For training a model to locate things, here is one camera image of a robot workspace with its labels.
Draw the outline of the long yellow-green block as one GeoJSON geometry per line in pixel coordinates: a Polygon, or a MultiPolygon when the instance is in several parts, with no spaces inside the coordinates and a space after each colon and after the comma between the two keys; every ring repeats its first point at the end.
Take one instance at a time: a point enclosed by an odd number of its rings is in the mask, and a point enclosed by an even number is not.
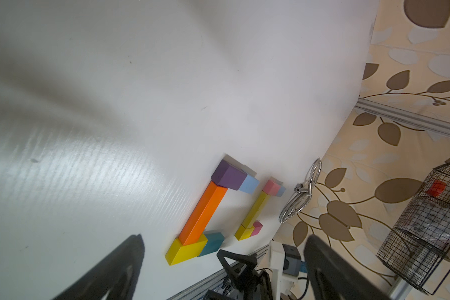
{"type": "Polygon", "coordinates": [[[256,202],[252,206],[250,212],[248,212],[247,216],[242,222],[242,226],[244,228],[250,229],[252,225],[254,225],[254,223],[256,222],[260,214],[263,212],[269,200],[270,195],[266,194],[265,192],[261,192],[256,202]]]}

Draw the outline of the purple block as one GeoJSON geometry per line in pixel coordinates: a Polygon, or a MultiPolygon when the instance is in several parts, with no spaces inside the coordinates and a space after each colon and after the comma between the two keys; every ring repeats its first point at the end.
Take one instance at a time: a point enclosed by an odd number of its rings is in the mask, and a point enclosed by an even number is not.
{"type": "Polygon", "coordinates": [[[247,176],[244,171],[235,165],[222,160],[211,176],[211,180],[217,186],[238,191],[247,176]]]}

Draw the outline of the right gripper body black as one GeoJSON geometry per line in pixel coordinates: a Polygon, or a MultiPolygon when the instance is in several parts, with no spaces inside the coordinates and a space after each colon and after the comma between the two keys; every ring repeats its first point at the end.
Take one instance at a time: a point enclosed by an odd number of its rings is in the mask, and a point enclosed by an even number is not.
{"type": "Polygon", "coordinates": [[[220,288],[210,289],[203,297],[204,300],[273,300],[270,275],[264,270],[253,271],[246,286],[239,290],[234,287],[227,276],[220,288]]]}

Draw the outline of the pink block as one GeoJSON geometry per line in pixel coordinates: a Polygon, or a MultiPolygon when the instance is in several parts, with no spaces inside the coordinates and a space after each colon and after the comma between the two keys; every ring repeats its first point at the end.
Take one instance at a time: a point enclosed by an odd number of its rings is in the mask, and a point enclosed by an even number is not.
{"type": "Polygon", "coordinates": [[[269,179],[266,185],[263,187],[262,192],[270,196],[277,196],[281,190],[282,186],[280,183],[273,179],[269,179]]]}

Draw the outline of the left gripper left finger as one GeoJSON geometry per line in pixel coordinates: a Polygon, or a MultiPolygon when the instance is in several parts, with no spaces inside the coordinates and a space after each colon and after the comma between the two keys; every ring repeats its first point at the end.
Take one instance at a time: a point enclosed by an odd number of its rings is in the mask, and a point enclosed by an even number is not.
{"type": "Polygon", "coordinates": [[[142,236],[132,235],[56,296],[57,300],[131,300],[145,257],[142,236]]]}

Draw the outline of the magenta block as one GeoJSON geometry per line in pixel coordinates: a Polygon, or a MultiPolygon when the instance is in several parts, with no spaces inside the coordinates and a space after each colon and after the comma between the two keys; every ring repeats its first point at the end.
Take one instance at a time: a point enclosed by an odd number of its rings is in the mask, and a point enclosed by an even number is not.
{"type": "Polygon", "coordinates": [[[259,235],[259,233],[261,232],[262,228],[263,228],[263,225],[259,221],[256,221],[253,224],[253,231],[251,233],[251,237],[259,235]]]}

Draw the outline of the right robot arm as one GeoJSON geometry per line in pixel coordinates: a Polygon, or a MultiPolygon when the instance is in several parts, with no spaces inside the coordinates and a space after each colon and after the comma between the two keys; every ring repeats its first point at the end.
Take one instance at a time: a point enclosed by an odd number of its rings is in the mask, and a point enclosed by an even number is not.
{"type": "Polygon", "coordinates": [[[205,300],[296,300],[291,291],[300,281],[305,281],[305,290],[310,284],[301,277],[303,267],[297,247],[271,241],[268,248],[269,266],[258,269],[258,257],[245,256],[220,250],[217,258],[226,278],[222,291],[209,290],[205,300]]]}

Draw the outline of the yellow block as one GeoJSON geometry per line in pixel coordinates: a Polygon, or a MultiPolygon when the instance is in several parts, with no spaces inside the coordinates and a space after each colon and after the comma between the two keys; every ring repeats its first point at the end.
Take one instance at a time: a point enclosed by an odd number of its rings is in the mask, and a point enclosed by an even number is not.
{"type": "Polygon", "coordinates": [[[165,255],[168,265],[174,266],[185,261],[197,258],[204,250],[208,243],[207,237],[202,234],[198,242],[184,246],[181,241],[176,238],[170,249],[165,255]]]}
{"type": "Polygon", "coordinates": [[[241,225],[238,228],[238,230],[236,231],[234,236],[238,241],[247,240],[248,238],[251,237],[254,230],[255,230],[255,227],[253,225],[249,228],[246,228],[243,225],[241,225]]]}

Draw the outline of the light blue block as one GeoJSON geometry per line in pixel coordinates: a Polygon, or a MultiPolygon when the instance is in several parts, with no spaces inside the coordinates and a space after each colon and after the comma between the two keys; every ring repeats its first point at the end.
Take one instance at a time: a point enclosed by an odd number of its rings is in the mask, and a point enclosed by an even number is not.
{"type": "Polygon", "coordinates": [[[254,176],[248,174],[242,185],[240,186],[239,191],[247,193],[249,195],[253,195],[259,185],[260,181],[257,180],[254,176]]]}
{"type": "Polygon", "coordinates": [[[277,197],[282,197],[284,195],[285,191],[286,191],[286,188],[284,186],[281,186],[279,191],[277,192],[276,196],[277,197]]]}

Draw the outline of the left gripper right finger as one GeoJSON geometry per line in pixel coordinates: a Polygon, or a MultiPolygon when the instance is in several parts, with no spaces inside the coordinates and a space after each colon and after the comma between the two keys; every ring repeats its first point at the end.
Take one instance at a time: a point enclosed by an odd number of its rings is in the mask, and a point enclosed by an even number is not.
{"type": "Polygon", "coordinates": [[[387,300],[389,297],[356,271],[322,239],[312,235],[304,247],[308,280],[317,300],[387,300]]]}

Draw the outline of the orange long block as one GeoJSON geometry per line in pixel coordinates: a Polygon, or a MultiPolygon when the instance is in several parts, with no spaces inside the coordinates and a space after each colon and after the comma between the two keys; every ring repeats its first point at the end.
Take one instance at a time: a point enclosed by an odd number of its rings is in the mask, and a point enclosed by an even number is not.
{"type": "Polygon", "coordinates": [[[213,181],[210,182],[179,235],[182,245],[187,246],[198,242],[227,191],[228,188],[218,186],[213,181]]]}

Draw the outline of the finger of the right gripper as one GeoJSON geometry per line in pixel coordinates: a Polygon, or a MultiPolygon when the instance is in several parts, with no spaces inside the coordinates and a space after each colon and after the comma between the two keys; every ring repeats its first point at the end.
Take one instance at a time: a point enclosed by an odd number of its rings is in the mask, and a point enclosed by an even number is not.
{"type": "Polygon", "coordinates": [[[230,280],[248,280],[258,265],[255,254],[244,255],[226,250],[219,250],[217,258],[230,280]]]}

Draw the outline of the teal block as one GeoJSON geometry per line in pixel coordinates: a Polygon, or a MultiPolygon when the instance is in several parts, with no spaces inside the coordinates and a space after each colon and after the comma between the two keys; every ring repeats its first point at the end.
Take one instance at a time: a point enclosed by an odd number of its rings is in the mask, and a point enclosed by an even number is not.
{"type": "Polygon", "coordinates": [[[210,255],[212,253],[219,251],[220,247],[225,241],[224,235],[220,232],[207,233],[205,234],[205,237],[207,238],[207,244],[202,250],[199,257],[210,255]]]}

